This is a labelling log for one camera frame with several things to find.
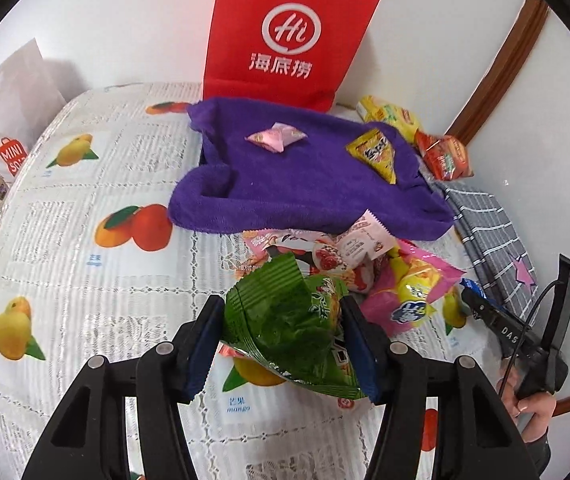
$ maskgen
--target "orange fruit print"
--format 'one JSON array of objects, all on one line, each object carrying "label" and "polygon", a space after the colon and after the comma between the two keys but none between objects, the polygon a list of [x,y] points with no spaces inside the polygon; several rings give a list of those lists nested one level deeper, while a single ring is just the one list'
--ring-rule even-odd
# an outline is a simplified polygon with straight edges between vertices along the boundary
[{"label": "orange fruit print", "polygon": [[132,238],[132,218],[128,218],[122,224],[112,229],[106,229],[105,223],[111,216],[108,215],[106,218],[103,218],[94,233],[94,241],[99,247],[118,247]]},{"label": "orange fruit print", "polygon": [[118,247],[130,239],[144,251],[159,251],[169,243],[172,222],[161,204],[127,206],[105,217],[94,232],[99,247]]},{"label": "orange fruit print", "polygon": [[151,105],[145,108],[145,112],[149,115],[158,114],[184,114],[187,112],[187,107],[189,103],[176,103],[173,101],[167,101],[165,103],[159,103],[156,105]]},{"label": "orange fruit print", "polygon": [[139,209],[132,218],[132,238],[144,251],[167,247],[172,236],[172,222],[164,205],[152,204]]}]

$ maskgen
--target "handheld device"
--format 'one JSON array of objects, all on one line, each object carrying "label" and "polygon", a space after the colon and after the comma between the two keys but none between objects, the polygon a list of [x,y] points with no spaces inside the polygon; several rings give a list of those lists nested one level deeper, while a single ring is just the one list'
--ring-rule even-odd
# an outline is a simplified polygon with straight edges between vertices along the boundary
[{"label": "handheld device", "polygon": [[[110,363],[93,356],[45,427],[23,480],[126,480],[125,397],[137,397],[140,451],[147,480],[197,480],[177,403],[205,384],[222,335],[224,302],[207,300],[172,341],[140,358]],[[438,397],[434,480],[535,480],[516,426],[469,356],[425,359],[367,322],[351,297],[341,300],[345,345],[361,389],[385,413],[366,480],[415,480],[425,401]]]},{"label": "handheld device", "polygon": [[482,319],[498,337],[503,356],[511,356],[516,351],[524,371],[516,391],[518,399],[542,391],[554,394],[567,378],[569,368],[562,356],[561,345],[570,320],[570,259],[562,254],[559,257],[558,282],[542,337],[514,314],[495,306],[471,288],[465,287],[461,293],[468,313]]}]

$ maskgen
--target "mango print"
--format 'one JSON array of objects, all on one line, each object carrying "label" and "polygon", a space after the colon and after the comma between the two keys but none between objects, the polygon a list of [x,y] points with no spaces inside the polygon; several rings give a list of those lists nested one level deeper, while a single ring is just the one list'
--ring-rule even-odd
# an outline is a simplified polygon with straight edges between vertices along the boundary
[{"label": "mango print", "polygon": [[443,317],[447,335],[455,328],[463,328],[467,323],[466,316],[461,312],[460,305],[453,290],[446,292],[443,297]]},{"label": "mango print", "polygon": [[234,366],[223,384],[224,392],[234,390],[246,383],[255,384],[255,386],[277,386],[285,382],[285,379],[273,374],[253,359],[242,357],[233,359]]},{"label": "mango print", "polygon": [[130,205],[101,220],[94,241],[99,247],[110,248],[131,239],[140,249],[153,252],[166,248],[171,236],[172,222],[164,205]]},{"label": "mango print", "polygon": [[24,355],[45,361],[45,355],[32,335],[30,302],[17,296],[0,314],[0,354],[11,361]]},{"label": "mango print", "polygon": [[92,151],[92,139],[93,137],[90,134],[75,137],[69,144],[60,149],[59,154],[47,167],[74,166],[81,160],[98,160],[98,156]]}]

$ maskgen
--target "green snack bag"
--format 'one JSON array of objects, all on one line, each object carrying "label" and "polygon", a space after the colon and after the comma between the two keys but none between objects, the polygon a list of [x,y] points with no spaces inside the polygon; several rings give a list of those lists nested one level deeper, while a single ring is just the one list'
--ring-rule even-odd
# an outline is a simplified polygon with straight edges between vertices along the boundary
[{"label": "green snack bag", "polygon": [[283,254],[227,293],[223,340],[300,386],[359,399],[340,323],[346,294],[337,278],[303,278],[294,255]]}]

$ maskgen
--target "hand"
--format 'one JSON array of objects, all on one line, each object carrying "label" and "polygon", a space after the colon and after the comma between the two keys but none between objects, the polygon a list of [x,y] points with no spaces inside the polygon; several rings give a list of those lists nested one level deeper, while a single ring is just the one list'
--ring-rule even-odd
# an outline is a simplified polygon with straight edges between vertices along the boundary
[{"label": "hand", "polygon": [[[504,359],[500,365],[500,373],[505,374],[508,359]],[[534,416],[527,423],[521,436],[525,442],[533,442],[542,437],[547,431],[549,422],[556,409],[556,398],[548,392],[538,392],[526,399],[518,400],[516,398],[516,387],[520,377],[516,368],[512,367],[510,375],[507,377],[507,385],[502,393],[502,403],[507,408],[507,412],[516,423],[516,417],[521,413],[533,413]],[[500,390],[502,379],[496,384],[496,390]]]}]

